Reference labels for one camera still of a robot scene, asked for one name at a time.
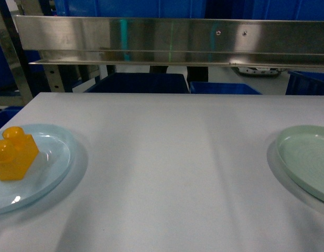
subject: gray floor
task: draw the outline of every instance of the gray floor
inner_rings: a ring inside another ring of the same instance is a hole
[[[289,69],[302,71],[324,72],[324,69]],[[100,66],[101,77],[107,76],[106,66]],[[119,65],[117,72],[149,72],[149,66],[140,65]],[[183,74],[187,77],[187,68],[182,66],[170,66],[168,68],[170,74]],[[290,75],[288,70],[281,73],[277,77],[248,77],[237,74],[229,67],[209,67],[209,82],[219,83],[245,83],[258,90],[263,95],[284,95],[287,89]],[[91,80],[76,88],[74,92],[83,92],[94,84]]]

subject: light blue plate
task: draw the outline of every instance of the light blue plate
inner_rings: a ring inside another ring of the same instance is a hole
[[[55,188],[68,174],[76,152],[75,139],[64,128],[49,124],[21,127],[34,137],[40,152],[22,180],[0,181],[0,214],[29,204]]]

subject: metal rail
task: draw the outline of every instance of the metal rail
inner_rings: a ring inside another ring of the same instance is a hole
[[[35,64],[324,67],[324,22],[15,18]]]
[[[8,7],[5,2],[2,4],[2,1],[0,1],[0,46],[19,89],[18,95],[21,95],[0,94],[0,106],[23,106],[33,98],[24,72],[24,67],[28,68],[28,62],[22,61],[24,57],[22,46]]]

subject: blue storage bin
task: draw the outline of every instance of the blue storage bin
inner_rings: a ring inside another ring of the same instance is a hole
[[[14,77],[0,46],[0,89],[13,86],[14,84]]]
[[[205,18],[230,19],[233,0],[207,0]]]
[[[114,73],[93,85],[91,93],[189,93],[183,75]]]
[[[324,21],[324,0],[234,0],[232,18]]]
[[[206,0],[55,0],[58,16],[204,18]]]
[[[12,119],[23,107],[8,107],[0,111],[0,129]]]
[[[289,71],[286,95],[324,96],[324,73]]]
[[[242,83],[191,82],[190,93],[217,95],[261,95],[260,92]]]

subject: table surface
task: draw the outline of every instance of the table surface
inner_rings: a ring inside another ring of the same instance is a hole
[[[324,97],[41,93],[6,126],[56,124],[78,155],[0,215],[0,251],[324,251],[324,203],[273,144],[324,126]]]

